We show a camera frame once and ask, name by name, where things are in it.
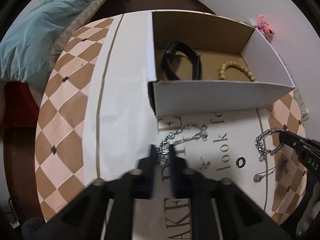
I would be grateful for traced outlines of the light blue duvet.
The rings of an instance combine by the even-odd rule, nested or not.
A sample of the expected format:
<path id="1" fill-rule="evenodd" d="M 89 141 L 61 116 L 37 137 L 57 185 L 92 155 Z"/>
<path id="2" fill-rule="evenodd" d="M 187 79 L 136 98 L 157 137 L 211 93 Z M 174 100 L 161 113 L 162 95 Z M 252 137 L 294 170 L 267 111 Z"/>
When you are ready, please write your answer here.
<path id="1" fill-rule="evenodd" d="M 25 15 L 1 41 L 1 81 L 44 89 L 54 42 L 91 1 L 45 0 Z"/>

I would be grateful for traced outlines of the bed with patterned mattress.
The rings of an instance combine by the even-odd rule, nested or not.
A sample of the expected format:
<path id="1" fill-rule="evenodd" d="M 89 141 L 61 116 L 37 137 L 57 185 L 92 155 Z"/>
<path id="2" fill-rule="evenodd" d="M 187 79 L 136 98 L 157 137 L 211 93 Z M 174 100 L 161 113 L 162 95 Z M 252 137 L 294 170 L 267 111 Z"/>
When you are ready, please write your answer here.
<path id="1" fill-rule="evenodd" d="M 9 0 L 5 8 L 1 11 L 1 41 L 6 37 L 8 31 L 19 25 L 25 15 L 31 10 L 41 5 L 45 0 L 30 0 L 29 4 L 17 15 L 13 17 L 14 6 L 21 5 L 22 0 Z M 103 5 L 106 0 L 92 0 L 89 5 L 71 22 L 71 24 L 62 32 L 58 39 L 54 42 L 53 47 L 49 53 L 48 66 L 52 72 L 54 64 L 60 56 L 64 46 L 71 38 L 71 35 L 84 25 L 85 22 L 89 21 L 97 10 Z M 9 82 L 1 81 L 1 109 L 5 106 L 5 95 L 4 87 Z M 32 95 L 37 103 L 41 101 L 44 94 L 44 89 L 34 89 L 28 84 Z"/>

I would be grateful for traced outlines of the black wristband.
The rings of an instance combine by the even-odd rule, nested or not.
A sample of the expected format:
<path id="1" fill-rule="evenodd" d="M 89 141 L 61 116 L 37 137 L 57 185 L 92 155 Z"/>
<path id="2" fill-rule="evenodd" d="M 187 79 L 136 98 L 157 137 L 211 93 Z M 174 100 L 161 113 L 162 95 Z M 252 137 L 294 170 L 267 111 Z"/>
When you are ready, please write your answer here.
<path id="1" fill-rule="evenodd" d="M 187 60 L 192 65 L 192 80 L 202 79 L 201 56 L 191 47 L 178 40 L 172 40 L 165 48 L 161 69 L 170 81 L 180 80 L 176 72 L 182 73 L 182 67 L 187 66 L 182 60 Z"/>

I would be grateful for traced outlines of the checkered printed tablecloth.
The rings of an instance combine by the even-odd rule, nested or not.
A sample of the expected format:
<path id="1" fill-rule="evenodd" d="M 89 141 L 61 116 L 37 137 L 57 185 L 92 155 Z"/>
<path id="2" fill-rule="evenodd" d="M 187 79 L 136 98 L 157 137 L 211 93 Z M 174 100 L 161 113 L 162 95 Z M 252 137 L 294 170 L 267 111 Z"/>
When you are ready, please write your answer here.
<path id="1" fill-rule="evenodd" d="M 131 12 L 77 30 L 63 49 L 42 99 L 35 140 L 41 210 L 51 220 L 95 178 L 133 169 L 170 132 L 179 157 L 205 176 L 232 178 L 278 224 L 295 211 L 306 187 L 305 167 L 285 148 L 259 161 L 256 137 L 272 127 L 305 135 L 303 124 L 281 124 L 266 108 L 158 117 L 149 100 L 149 14 Z"/>

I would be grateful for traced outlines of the pink panther plush toy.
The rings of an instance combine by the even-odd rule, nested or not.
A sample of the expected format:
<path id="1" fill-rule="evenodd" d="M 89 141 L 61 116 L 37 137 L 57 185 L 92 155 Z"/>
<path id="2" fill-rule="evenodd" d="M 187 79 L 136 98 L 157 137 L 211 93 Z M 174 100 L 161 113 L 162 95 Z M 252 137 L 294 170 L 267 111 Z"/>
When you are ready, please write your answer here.
<path id="1" fill-rule="evenodd" d="M 258 15 L 257 29 L 263 34 L 263 36 L 268 40 L 268 42 L 272 41 L 274 36 L 274 30 L 266 21 L 264 21 L 264 15 Z"/>

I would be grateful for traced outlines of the white power strip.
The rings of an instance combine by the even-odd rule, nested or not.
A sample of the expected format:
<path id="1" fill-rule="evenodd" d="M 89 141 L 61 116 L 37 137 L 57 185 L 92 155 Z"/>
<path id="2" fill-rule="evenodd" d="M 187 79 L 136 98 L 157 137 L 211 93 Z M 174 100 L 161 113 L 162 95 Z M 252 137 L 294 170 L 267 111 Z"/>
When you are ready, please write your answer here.
<path id="1" fill-rule="evenodd" d="M 309 110 L 299 88 L 295 88 L 276 101 L 271 114 L 283 125 L 286 125 L 289 120 L 296 120 L 301 124 L 309 119 Z"/>

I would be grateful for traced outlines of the white cardboard box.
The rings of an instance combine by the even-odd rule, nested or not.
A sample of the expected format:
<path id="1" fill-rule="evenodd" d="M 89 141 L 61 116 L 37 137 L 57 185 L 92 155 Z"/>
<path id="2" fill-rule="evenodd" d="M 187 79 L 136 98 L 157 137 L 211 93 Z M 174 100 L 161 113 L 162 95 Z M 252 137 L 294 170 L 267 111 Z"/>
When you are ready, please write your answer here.
<path id="1" fill-rule="evenodd" d="M 195 11 L 157 10 L 149 14 L 148 67 L 150 105 L 158 117 L 266 108 L 294 89 L 294 83 L 271 46 L 256 28 Z M 172 40 L 201 56 L 202 79 L 192 80 L 192 65 L 180 80 L 170 81 L 161 69 Z"/>

